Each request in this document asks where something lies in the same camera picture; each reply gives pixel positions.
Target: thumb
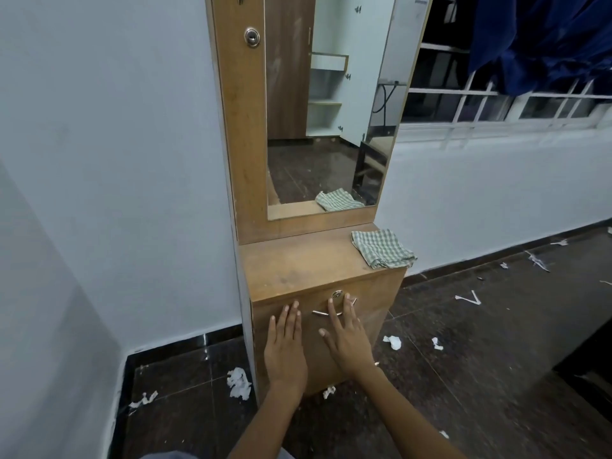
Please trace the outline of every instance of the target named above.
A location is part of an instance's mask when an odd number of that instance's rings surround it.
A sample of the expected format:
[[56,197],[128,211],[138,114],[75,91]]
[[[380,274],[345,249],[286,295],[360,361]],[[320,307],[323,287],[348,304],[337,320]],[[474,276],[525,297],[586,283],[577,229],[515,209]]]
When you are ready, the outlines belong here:
[[323,341],[329,348],[329,352],[332,355],[336,355],[338,352],[338,348],[336,347],[336,342],[333,340],[332,335],[325,329],[319,329],[319,335],[323,337]]

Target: round metal lock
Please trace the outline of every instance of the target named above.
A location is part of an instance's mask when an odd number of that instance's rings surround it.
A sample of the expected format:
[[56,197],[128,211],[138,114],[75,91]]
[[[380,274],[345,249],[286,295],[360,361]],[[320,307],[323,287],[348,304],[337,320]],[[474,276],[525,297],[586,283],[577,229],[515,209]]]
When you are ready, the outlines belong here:
[[251,48],[256,48],[257,45],[259,45],[260,39],[259,32],[257,32],[257,29],[254,29],[253,27],[249,27],[244,32],[244,40]]

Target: forearm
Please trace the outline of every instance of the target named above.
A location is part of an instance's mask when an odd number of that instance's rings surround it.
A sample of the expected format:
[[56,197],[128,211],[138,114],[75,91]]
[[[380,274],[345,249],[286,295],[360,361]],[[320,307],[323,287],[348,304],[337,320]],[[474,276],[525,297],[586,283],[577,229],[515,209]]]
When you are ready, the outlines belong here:
[[373,368],[357,381],[376,407],[403,459],[464,459],[395,389],[381,369]]
[[276,459],[297,404],[271,389],[228,459]]

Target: person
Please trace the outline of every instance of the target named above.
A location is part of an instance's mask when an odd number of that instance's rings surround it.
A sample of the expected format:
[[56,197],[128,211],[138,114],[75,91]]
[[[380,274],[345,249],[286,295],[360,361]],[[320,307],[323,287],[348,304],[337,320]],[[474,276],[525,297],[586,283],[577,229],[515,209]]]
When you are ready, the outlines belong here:
[[[356,316],[351,297],[343,302],[343,320],[327,303],[334,335],[320,329],[333,360],[362,387],[378,411],[403,459],[465,459],[387,380],[375,365],[370,341]],[[255,417],[228,459],[276,459],[291,417],[299,406],[308,366],[302,348],[299,303],[285,306],[278,321],[270,318],[264,361],[270,387]]]

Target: floor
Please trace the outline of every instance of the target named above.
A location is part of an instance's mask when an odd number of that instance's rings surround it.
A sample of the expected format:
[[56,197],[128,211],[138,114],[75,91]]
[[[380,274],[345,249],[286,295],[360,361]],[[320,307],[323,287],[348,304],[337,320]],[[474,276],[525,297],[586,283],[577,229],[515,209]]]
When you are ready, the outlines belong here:
[[[533,250],[425,281],[398,293],[375,358],[393,384],[470,458],[605,458],[612,424],[551,368],[612,316],[612,236]],[[455,295],[482,302],[455,300]],[[383,335],[402,339],[399,351]],[[438,337],[442,351],[434,350]],[[247,368],[233,339],[137,370],[134,400],[159,396],[129,417],[124,459],[182,450],[225,458],[255,414],[253,397],[229,397],[227,370]],[[326,401],[302,401],[284,447],[301,458],[398,458],[354,383]]]
[[268,147],[268,167],[282,204],[314,200],[319,192],[351,192],[358,149],[340,138],[317,138]]

